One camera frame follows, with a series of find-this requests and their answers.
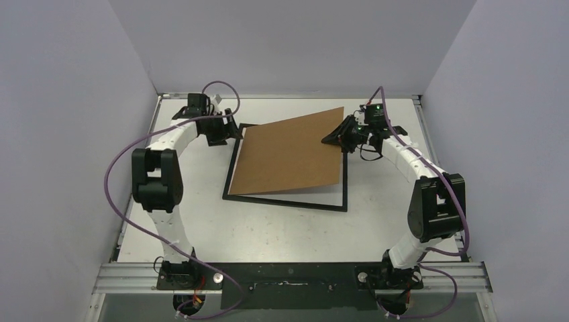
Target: bolt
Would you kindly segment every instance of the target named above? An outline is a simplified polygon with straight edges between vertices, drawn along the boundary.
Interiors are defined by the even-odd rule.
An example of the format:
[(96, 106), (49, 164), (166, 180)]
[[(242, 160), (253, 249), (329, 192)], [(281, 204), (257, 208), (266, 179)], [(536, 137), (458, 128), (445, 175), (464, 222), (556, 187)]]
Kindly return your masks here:
[(215, 284), (221, 283), (222, 280), (223, 280), (223, 275), (221, 275), (220, 273), (215, 273), (215, 274), (213, 275), (213, 282), (214, 282)]
[(368, 274), (366, 272), (361, 272), (358, 274), (358, 280), (361, 283), (365, 283), (367, 278), (368, 278)]

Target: white tabletop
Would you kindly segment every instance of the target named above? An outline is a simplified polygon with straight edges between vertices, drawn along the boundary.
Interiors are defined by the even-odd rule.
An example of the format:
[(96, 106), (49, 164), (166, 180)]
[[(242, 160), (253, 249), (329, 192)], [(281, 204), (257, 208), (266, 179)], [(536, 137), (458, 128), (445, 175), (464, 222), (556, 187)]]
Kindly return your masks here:
[[(344, 106), (353, 113), (365, 99), (243, 99), (238, 123), (263, 124)], [(411, 99), (388, 99), (393, 125), (401, 125), (428, 155)], [(232, 108), (225, 99), (220, 109)], [(165, 128), (184, 99), (162, 102), (155, 130)], [(180, 156), (184, 197), (180, 212), (188, 239), (206, 262), (370, 262), (379, 261), (409, 229), (407, 209), (413, 182), (388, 160), (365, 162), (348, 156), (348, 212), (261, 205), (221, 199), (234, 141), (208, 147), (205, 137), (190, 143)], [(130, 219), (156, 232), (139, 204)], [(438, 246), (457, 252), (454, 238)], [(118, 262), (153, 262), (162, 255), (160, 242), (128, 226)], [(430, 253), (427, 261), (456, 261)]]

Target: brown board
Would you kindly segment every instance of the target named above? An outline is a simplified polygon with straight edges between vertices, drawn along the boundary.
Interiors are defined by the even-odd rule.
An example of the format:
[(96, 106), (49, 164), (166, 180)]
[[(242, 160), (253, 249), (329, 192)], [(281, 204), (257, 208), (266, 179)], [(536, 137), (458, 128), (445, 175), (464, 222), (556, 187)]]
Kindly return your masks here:
[(230, 195), (268, 193), (340, 182), (342, 149), (322, 144), (344, 108), (248, 127)]

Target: white wall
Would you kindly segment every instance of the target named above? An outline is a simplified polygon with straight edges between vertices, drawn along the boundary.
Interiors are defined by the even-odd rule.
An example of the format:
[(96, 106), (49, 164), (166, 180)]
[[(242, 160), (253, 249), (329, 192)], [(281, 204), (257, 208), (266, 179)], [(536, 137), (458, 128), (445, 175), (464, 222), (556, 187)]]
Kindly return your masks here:
[(501, 321), (567, 321), (569, 2), (478, 0), (423, 104)]
[(361, 97), (423, 93), (475, 0), (109, 2), (158, 92)]
[[(2, 321), (82, 321), (119, 229), (104, 171), (155, 102), (106, 0), (0, 2)], [(121, 207), (126, 159), (111, 185)]]

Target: brown cardboard sheet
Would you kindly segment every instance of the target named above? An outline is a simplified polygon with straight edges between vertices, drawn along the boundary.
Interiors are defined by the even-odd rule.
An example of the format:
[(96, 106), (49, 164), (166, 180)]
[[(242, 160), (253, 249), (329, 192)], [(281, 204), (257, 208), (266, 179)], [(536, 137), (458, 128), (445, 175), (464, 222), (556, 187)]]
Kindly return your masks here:
[(268, 193), (337, 184), (339, 146), (322, 144), (344, 119), (344, 108), (248, 127), (230, 195)]

